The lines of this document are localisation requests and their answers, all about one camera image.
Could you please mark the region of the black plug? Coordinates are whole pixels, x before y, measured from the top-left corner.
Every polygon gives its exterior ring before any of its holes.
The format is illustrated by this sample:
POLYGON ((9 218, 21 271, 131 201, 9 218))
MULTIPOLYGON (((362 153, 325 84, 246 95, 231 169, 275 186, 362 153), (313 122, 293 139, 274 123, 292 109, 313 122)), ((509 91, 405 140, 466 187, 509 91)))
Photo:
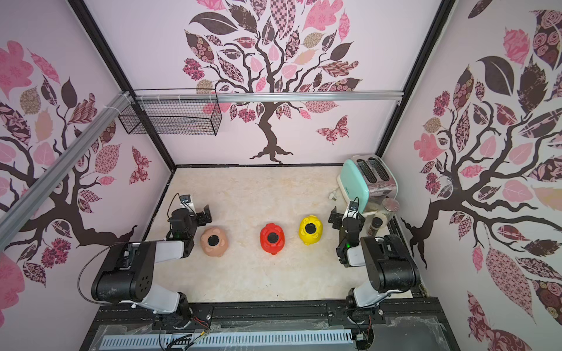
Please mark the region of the black plug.
POLYGON ((215 247, 216 245, 218 245, 220 242, 220 238, 218 235, 211 235, 208 240, 207 240, 207 244, 210 247, 215 247))
POLYGON ((309 234, 309 235, 313 235, 313 234, 317 233, 317 226, 312 222, 307 223, 305 225, 304 229, 305 229, 306 233, 309 234))
POLYGON ((278 235, 277 233, 270 233, 270 234, 267 236, 267 241, 268 241, 271 245, 277 244, 278 241, 279 241, 279 235, 278 235))

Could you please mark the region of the yellow piggy bank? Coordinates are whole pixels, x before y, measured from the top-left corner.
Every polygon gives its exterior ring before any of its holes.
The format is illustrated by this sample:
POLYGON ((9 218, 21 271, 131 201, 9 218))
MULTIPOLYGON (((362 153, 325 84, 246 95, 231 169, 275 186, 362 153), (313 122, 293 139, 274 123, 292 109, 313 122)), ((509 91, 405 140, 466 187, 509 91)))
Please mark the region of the yellow piggy bank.
POLYGON ((316 244, 321 240, 323 234, 323 225, 317 216, 306 216, 299 225, 299 238, 309 246, 316 244))

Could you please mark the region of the peach piggy bank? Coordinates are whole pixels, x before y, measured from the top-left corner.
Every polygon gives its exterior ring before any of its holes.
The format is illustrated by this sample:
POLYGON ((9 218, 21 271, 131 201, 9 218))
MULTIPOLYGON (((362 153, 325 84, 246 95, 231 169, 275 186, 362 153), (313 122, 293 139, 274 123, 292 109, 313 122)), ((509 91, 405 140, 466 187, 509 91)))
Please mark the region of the peach piggy bank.
POLYGON ((222 257, 229 247, 226 231, 213 227, 205 230, 200 238, 203 253, 209 257, 222 257))

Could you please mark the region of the red piggy bank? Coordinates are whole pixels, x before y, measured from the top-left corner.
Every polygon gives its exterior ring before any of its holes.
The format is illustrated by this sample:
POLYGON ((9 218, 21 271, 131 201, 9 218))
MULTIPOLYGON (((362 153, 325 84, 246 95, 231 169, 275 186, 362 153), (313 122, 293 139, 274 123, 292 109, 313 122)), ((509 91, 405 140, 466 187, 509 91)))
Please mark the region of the red piggy bank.
POLYGON ((281 226, 275 223, 267 224, 260 233, 260 243, 263 251, 276 255, 285 246, 285 234, 281 226))

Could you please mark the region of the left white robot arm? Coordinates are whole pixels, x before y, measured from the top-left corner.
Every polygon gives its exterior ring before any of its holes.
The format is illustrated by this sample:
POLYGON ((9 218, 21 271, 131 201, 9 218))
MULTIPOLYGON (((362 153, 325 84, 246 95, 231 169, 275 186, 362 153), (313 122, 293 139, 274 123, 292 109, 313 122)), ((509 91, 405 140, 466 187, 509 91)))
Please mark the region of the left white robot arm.
POLYGON ((151 310, 166 328, 182 329, 193 318, 187 297, 154 282, 158 263, 189 257, 199 227, 212 222, 209 206, 194 213, 177 209, 168 220, 171 229, 164 241, 142 241, 117 244, 109 249, 92 283, 95 301, 131 304, 151 310))

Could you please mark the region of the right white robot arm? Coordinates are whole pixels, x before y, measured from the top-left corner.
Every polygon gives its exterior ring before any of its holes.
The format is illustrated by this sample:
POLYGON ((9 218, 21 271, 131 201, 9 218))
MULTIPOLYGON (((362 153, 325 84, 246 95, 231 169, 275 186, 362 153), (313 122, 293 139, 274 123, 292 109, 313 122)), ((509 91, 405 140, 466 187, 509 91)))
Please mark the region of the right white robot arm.
POLYGON ((329 223, 339 231, 339 262, 347 268, 364 267, 367 272, 367 280, 351 288, 346 297, 350 321, 367 320, 385 299, 419 285, 419 269, 399 235, 361 237, 365 218, 361 214, 339 214, 336 209, 330 213, 329 223))

